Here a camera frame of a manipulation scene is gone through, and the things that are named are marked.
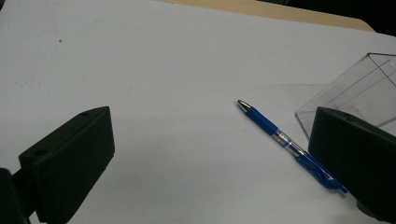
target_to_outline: transparent container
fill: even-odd
[[[368,53],[296,111],[309,139],[318,106],[341,110],[396,136],[396,55]]]

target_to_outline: table surface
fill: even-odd
[[[168,3],[195,7],[207,7],[231,12],[263,16],[274,19],[300,21],[314,24],[339,26],[351,29],[375,31],[365,21],[328,13],[287,7],[256,0],[160,0]]]
[[[382,223],[236,101],[306,148],[294,112],[367,52],[393,54],[394,36],[150,0],[36,0],[6,1],[0,40],[0,166],[12,174],[34,143],[110,106],[115,157],[71,224]]]

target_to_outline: blue pen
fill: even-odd
[[[271,135],[280,145],[288,149],[297,162],[313,175],[326,189],[340,189],[344,193],[347,193],[347,189],[338,180],[332,177],[330,172],[327,171],[323,165],[280,131],[275,124],[263,116],[257,109],[241,100],[238,100],[238,104],[250,119],[265,130],[266,133]]]

